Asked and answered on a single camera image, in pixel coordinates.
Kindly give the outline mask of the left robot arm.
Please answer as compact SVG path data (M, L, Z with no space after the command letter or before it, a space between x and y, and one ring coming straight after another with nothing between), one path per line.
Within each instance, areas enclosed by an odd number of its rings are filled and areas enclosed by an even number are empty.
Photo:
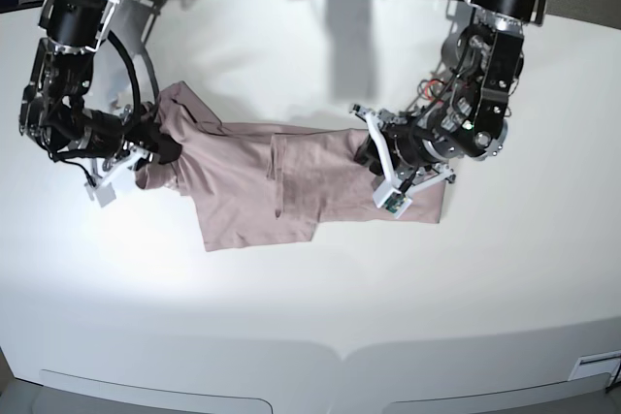
M499 151L512 85L524 64L523 28L541 25L547 0L466 0L473 10L455 45L455 62L428 105L379 114L395 170L434 169Z

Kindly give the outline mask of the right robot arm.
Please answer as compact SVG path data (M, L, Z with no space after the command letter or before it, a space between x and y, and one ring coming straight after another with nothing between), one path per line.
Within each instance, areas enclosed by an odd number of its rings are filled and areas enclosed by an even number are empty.
M179 159L181 146L161 132L157 111L141 100L133 60L111 26L123 0L45 0L39 20L45 31L30 81L22 95L18 129L54 162L114 159L132 148L165 165ZM110 44L124 63L132 105L120 117L90 110L84 97L93 78L94 57Z

